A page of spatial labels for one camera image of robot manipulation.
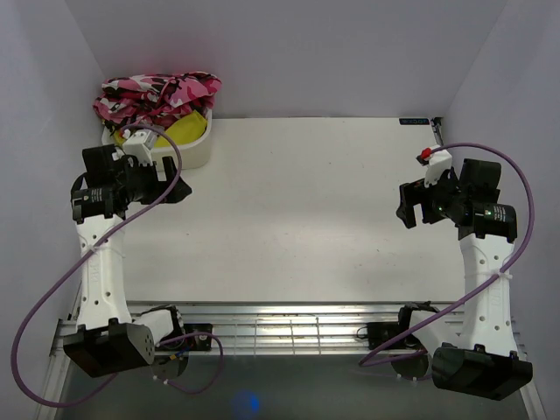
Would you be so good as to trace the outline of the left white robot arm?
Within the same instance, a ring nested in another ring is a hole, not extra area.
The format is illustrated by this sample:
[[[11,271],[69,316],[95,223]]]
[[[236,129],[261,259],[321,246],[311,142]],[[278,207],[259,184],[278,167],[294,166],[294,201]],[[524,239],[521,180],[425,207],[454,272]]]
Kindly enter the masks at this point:
[[[164,157],[164,178],[156,163],[122,154],[114,145],[85,149],[86,170],[73,183],[73,220],[87,260],[81,267],[80,312],[76,331],[63,339],[65,354],[96,378],[148,367],[156,345],[180,347],[186,338],[178,310],[159,306],[133,318],[124,290],[126,212],[137,202],[176,204],[191,194],[172,157]]]

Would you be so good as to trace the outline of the pink camouflage trousers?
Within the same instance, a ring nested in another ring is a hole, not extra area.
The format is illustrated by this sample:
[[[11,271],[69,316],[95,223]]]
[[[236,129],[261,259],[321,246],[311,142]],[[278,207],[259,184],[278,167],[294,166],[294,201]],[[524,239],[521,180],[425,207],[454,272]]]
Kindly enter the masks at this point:
[[[217,76],[205,72],[117,77],[101,84],[93,110],[112,132],[134,123],[167,129],[193,112],[204,115],[221,87]]]

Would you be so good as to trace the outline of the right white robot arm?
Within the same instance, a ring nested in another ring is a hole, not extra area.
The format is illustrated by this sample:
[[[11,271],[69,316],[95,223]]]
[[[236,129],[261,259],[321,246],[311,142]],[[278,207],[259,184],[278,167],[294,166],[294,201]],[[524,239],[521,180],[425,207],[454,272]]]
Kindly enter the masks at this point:
[[[516,211],[499,203],[501,165],[467,159],[460,173],[452,166],[428,169],[425,178],[400,186],[396,215],[406,228],[450,220],[458,230],[465,272],[460,332],[429,304],[406,304],[395,325],[405,347],[419,343],[431,358],[431,377],[439,389],[501,401],[533,378],[531,363],[521,360],[511,327],[510,275],[506,263],[517,238]]]

